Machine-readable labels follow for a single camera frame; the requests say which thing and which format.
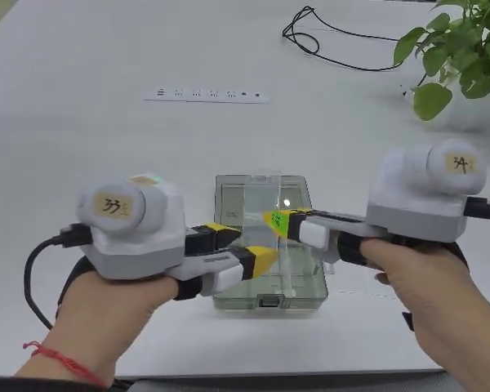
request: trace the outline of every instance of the electrical outlet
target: electrical outlet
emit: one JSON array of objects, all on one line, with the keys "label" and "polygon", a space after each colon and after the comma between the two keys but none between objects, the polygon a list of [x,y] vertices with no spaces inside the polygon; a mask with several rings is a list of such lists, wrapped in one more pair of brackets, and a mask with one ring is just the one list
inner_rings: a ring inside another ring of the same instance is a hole
[{"label": "electrical outlet", "polygon": [[177,102],[212,102],[222,104],[268,104],[269,95],[262,91],[215,90],[160,87],[144,100]]}]

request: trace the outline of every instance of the wrist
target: wrist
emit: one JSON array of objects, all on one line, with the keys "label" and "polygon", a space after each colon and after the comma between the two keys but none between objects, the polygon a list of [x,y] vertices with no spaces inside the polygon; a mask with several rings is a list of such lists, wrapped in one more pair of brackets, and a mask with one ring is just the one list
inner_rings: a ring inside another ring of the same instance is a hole
[{"label": "wrist", "polygon": [[[115,361],[107,359],[103,353],[99,353],[95,350],[93,345],[87,344],[85,340],[69,339],[72,336],[66,333],[64,330],[59,329],[57,324],[49,332],[46,339],[42,342],[42,347],[56,351],[58,354],[72,359],[75,363],[81,367],[87,369],[92,375],[100,378],[105,385],[111,385],[114,378],[114,369],[116,366]],[[42,354],[35,355],[32,359],[42,357]],[[58,363],[56,359],[47,358],[61,367],[65,367],[63,364]]]},{"label": "wrist", "polygon": [[15,377],[87,382],[87,380],[71,372],[56,359],[48,358],[41,354],[29,359],[15,374]]}]

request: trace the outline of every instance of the human hand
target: human hand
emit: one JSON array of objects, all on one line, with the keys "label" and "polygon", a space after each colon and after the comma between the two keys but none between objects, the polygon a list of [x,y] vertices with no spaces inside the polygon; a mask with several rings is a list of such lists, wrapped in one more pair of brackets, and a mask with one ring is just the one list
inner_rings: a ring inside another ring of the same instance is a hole
[{"label": "human hand", "polygon": [[452,253],[431,246],[410,249],[378,239],[365,240],[361,252],[385,271],[376,277],[390,284],[413,313],[417,341],[437,363],[449,355],[449,339],[461,342],[466,327],[480,328],[490,320],[490,304]]},{"label": "human hand", "polygon": [[175,279],[111,283],[97,272],[76,278],[58,319],[42,343],[83,365],[111,385],[118,358],[162,304],[176,297]]}]

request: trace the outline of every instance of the black wire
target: black wire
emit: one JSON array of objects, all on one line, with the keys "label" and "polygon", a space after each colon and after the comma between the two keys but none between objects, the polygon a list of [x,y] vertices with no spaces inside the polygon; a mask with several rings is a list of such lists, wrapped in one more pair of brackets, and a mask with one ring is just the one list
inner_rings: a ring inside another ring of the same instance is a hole
[{"label": "black wire", "polygon": [[25,301],[27,302],[27,305],[29,305],[29,308],[33,311],[33,313],[38,317],[38,320],[42,322],[43,325],[47,327],[47,329],[52,329],[52,324],[51,322],[47,319],[47,317],[42,313],[40,308],[38,308],[38,305],[34,302],[33,299],[33,293],[31,292],[31,275],[33,273],[33,264],[36,258],[42,251],[44,251],[46,248],[52,246],[52,245],[58,245],[59,242],[57,238],[50,238],[37,247],[33,249],[29,257],[27,258],[27,261],[25,262],[25,268],[24,268],[24,296],[25,296]]},{"label": "black wire", "polygon": [[[51,330],[52,329],[52,324],[51,322],[47,319],[47,317],[42,313],[38,305],[36,305],[36,302],[34,302],[33,299],[33,293],[31,292],[31,277],[33,274],[33,264],[36,258],[42,253],[45,249],[52,245],[61,245],[62,240],[61,236],[49,238],[43,243],[40,243],[37,247],[33,249],[29,257],[27,258],[27,261],[25,262],[25,268],[24,268],[24,296],[25,296],[25,301],[27,302],[27,305],[29,305],[29,308],[33,311],[33,313],[36,315],[38,320],[42,322],[43,325],[47,327],[47,329]],[[117,378],[113,380],[113,387],[118,388],[120,390],[128,390],[131,388],[133,382],[132,381],[122,381]]]},{"label": "black wire", "polygon": [[[299,11],[294,16],[294,18],[292,18],[292,22],[289,23],[287,25],[287,27],[285,27],[285,29],[283,29],[282,36],[284,38],[288,39],[290,42],[295,43],[307,55],[318,57],[319,59],[328,61],[328,62],[333,63],[333,64],[336,64],[336,65],[341,65],[342,67],[346,67],[346,68],[349,68],[349,69],[355,69],[355,70],[358,70],[358,71],[368,71],[368,72],[389,71],[391,69],[398,68],[403,63],[403,62],[401,62],[399,64],[392,65],[390,67],[384,67],[384,68],[364,68],[364,67],[358,67],[357,65],[346,64],[346,63],[344,63],[342,61],[333,60],[333,59],[330,59],[328,57],[325,57],[325,56],[320,55],[319,54],[320,45],[319,45],[319,41],[318,41],[318,39],[316,37],[314,37],[314,36],[312,36],[312,35],[310,35],[308,33],[302,33],[302,32],[295,32],[294,31],[294,27],[295,27],[296,23],[299,22],[300,20],[302,20],[303,18],[307,17],[308,15],[313,15],[317,20],[319,20],[322,24],[326,25],[329,29],[332,29],[332,30],[337,31],[337,32],[340,32],[340,33],[344,33],[344,34],[347,34],[347,35],[352,35],[354,37],[361,37],[361,38],[380,39],[380,40],[383,40],[383,41],[391,41],[391,42],[397,42],[398,41],[398,39],[395,39],[395,38],[380,37],[380,36],[377,36],[377,35],[366,35],[366,34],[360,34],[360,33],[352,33],[350,31],[339,29],[339,28],[334,27],[331,24],[325,22],[323,19],[321,19],[318,16],[318,14],[316,14],[316,11],[315,11],[315,9],[313,7],[304,6],[301,9],[301,11]],[[310,39],[311,41],[313,41],[314,42],[314,45],[316,46],[315,50],[309,49],[308,47],[306,47],[302,43],[298,42],[298,40],[297,40],[298,37],[306,37],[306,38]]]}]

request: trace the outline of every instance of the table surface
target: table surface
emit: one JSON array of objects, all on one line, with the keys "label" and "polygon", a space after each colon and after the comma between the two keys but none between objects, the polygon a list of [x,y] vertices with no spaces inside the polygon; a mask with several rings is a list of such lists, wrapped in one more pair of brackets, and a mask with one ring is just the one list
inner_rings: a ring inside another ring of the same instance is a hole
[{"label": "table surface", "polygon": [[[22,292],[26,256],[74,221],[79,189],[153,171],[185,194],[189,225],[212,219],[217,174],[258,167],[306,176],[315,207],[363,214],[376,164],[392,148],[453,135],[427,131],[400,85],[408,61],[360,73],[305,56],[281,30],[299,0],[29,0],[0,23],[0,375],[28,358],[44,328]],[[356,32],[398,37],[430,5],[316,0]],[[306,29],[317,25],[303,22]],[[315,30],[323,50],[386,66],[393,45]],[[267,91],[269,105],[145,102],[158,86]],[[488,157],[490,136],[466,136]],[[489,179],[485,194],[490,197]],[[461,239],[490,300],[490,222]],[[34,268],[46,314],[77,250],[50,249]],[[210,299],[169,303],[121,358],[119,376],[387,372],[434,369],[401,319],[403,306],[364,269],[336,265],[328,301],[300,317],[220,314]]]}]

